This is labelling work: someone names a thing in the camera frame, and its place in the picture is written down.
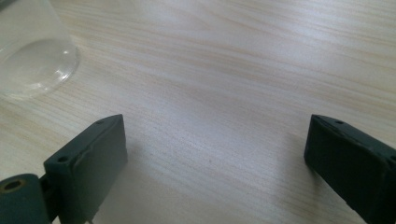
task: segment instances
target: light wood surface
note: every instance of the light wood surface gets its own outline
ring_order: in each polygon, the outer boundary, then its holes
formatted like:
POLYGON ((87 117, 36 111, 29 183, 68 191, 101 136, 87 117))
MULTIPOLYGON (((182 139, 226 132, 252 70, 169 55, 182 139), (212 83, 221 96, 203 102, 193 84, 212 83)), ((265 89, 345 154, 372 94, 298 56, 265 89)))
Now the light wood surface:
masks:
POLYGON ((52 0, 80 52, 0 100, 0 178, 123 114, 129 163, 94 223, 364 223, 304 164, 311 114, 396 147, 396 4, 52 0))

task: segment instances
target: clear plastic cup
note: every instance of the clear plastic cup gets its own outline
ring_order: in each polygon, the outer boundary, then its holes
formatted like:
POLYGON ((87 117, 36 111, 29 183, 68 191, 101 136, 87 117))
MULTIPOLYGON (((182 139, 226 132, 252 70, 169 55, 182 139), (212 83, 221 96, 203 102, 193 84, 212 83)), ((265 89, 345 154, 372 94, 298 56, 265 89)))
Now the clear plastic cup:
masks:
POLYGON ((0 93, 51 91, 78 66, 78 52, 48 0, 0 0, 0 93))

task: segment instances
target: wood grain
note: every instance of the wood grain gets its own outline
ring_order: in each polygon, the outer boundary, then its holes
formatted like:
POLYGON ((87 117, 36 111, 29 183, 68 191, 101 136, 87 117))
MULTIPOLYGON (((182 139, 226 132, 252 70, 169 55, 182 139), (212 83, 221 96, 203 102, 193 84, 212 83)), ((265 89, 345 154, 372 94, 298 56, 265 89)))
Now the wood grain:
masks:
POLYGON ((396 4, 52 0, 77 72, 1 99, 0 178, 123 114, 129 163, 94 223, 364 223, 304 164, 311 114, 396 147, 396 4))

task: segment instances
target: table surface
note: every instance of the table surface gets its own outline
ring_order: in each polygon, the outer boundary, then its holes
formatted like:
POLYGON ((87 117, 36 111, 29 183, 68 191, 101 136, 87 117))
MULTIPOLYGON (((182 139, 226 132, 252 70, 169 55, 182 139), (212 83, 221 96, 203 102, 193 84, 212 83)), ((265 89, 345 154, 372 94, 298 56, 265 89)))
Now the table surface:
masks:
POLYGON ((364 223, 304 163, 311 114, 396 147, 396 4, 52 0, 80 53, 1 99, 0 178, 123 114, 129 163, 94 223, 364 223))

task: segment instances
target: black bracket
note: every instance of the black bracket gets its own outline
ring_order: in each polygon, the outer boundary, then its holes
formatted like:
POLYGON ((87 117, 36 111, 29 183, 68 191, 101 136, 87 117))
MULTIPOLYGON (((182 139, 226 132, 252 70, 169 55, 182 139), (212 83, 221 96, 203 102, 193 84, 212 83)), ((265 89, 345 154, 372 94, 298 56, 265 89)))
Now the black bracket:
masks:
POLYGON ((100 119, 44 162, 46 173, 0 182, 1 223, 92 222, 127 162, 122 115, 100 119))
POLYGON ((395 223, 395 149, 341 120, 313 115, 304 158, 367 223, 395 223))

